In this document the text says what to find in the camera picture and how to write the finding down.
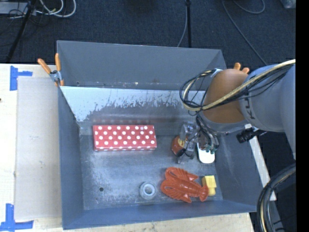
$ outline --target gray robot arm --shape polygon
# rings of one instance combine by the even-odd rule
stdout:
[[[274,66],[257,69],[248,75],[245,82]],[[266,76],[239,102],[242,114],[252,126],[263,131],[284,132],[296,159],[295,64],[289,68],[280,68],[271,76]]]

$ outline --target cable on floor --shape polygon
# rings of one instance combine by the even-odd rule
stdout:
[[[183,29],[182,37],[180,38],[180,41],[179,41],[177,47],[179,47],[181,42],[183,41],[185,32],[187,30],[187,25],[188,25],[188,5],[187,5],[187,0],[184,0],[184,2],[185,2],[185,24],[184,24],[184,29]]]
[[[227,10],[227,8],[226,8],[226,6],[225,6],[225,3],[224,3],[224,0],[221,0],[221,2],[222,2],[222,5],[223,5],[223,8],[224,8],[224,10],[225,10],[225,12],[226,12],[226,14],[227,14],[227,16],[230,18],[230,20],[232,21],[232,23],[234,24],[234,26],[236,27],[236,29],[238,30],[238,32],[242,35],[242,37],[244,38],[244,40],[248,43],[248,45],[251,47],[251,49],[255,52],[255,54],[261,59],[261,61],[265,64],[265,65],[268,65],[267,63],[266,63],[266,61],[260,56],[260,54],[255,50],[255,48],[252,46],[252,44],[249,42],[249,40],[246,38],[246,36],[242,33],[242,31],[240,30],[240,28],[237,26],[237,24],[235,23],[235,21],[233,20],[233,18],[231,17],[231,15],[230,15],[230,13],[228,12],[228,10]],[[252,13],[252,14],[260,14],[260,13],[262,13],[263,11],[264,11],[264,9],[265,9],[265,3],[264,3],[264,1],[262,0],[262,2],[263,2],[263,9],[261,10],[261,11],[259,11],[259,12],[251,12],[251,11],[247,11],[247,10],[245,10],[245,11],[247,11],[247,12],[249,12],[249,13]]]

